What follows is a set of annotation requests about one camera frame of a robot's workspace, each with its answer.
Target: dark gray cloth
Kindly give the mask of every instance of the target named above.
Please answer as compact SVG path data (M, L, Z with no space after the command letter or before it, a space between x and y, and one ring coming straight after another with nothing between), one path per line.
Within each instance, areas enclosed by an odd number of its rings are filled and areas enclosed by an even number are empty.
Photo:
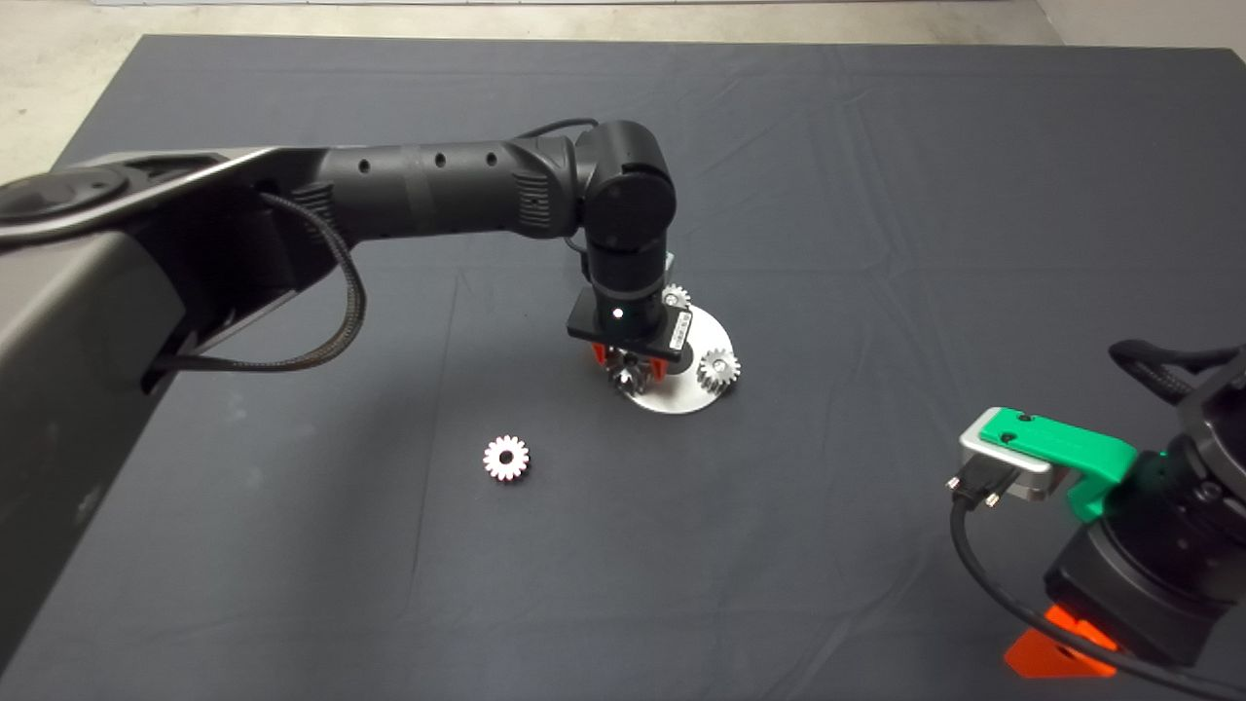
M677 279L730 330L690 417L611 395L559 242L369 243L325 369L179 379L9 699L1166 699L1023 681L943 482L989 406L1159 449L1108 360L1246 339L1246 70L1229 51L147 37L66 148L505 137L633 118ZM228 342L336 324L330 279ZM531 476L492 483L517 435ZM1062 501L972 518L1043 605ZM1242 680L1246 620L1204 671Z

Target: cable connector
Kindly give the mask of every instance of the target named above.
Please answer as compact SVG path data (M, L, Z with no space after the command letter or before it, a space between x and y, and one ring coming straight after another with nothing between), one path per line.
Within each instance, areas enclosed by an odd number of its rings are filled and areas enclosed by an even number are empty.
M947 488L952 491L952 499L967 502L969 510L976 509L978 504L994 509L1003 493L1018 477L1020 477L1019 468L977 454L969 458L956 477L947 481Z

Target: label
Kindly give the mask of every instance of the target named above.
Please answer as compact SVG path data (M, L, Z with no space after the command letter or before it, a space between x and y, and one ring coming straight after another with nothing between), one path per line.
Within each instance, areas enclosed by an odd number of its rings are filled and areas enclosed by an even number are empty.
M693 313L684 310L679 311L679 318L675 319L675 330L670 334L670 349L683 350L684 340L688 337L688 326L693 325Z

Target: metal base plate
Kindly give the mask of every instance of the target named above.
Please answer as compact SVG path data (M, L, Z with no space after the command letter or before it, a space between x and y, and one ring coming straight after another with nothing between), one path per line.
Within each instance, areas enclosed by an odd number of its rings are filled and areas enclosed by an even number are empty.
M706 392L697 381L697 365L700 357L715 347L731 347L731 337L726 329L705 309L689 304L693 311L693 324L688 329L684 352L690 354L693 362L685 370L670 374L662 382L650 383L644 395L624 395L640 407L659 415L690 415L709 407L723 395Z

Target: spur gear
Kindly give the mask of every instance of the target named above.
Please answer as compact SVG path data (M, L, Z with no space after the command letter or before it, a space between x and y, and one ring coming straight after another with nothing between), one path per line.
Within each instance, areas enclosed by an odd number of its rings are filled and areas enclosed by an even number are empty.
M648 362L618 347L607 349L606 372L611 379L611 386L629 397L643 395L653 380L653 369Z
M693 303L693 295L678 284L668 284L662 288L662 301L668 306L687 309L688 305Z
M485 469L497 482L513 482L528 469L528 447L517 437L500 436L485 449Z
M740 361L730 350L715 347L697 364L697 380L705 392L721 395L740 380Z

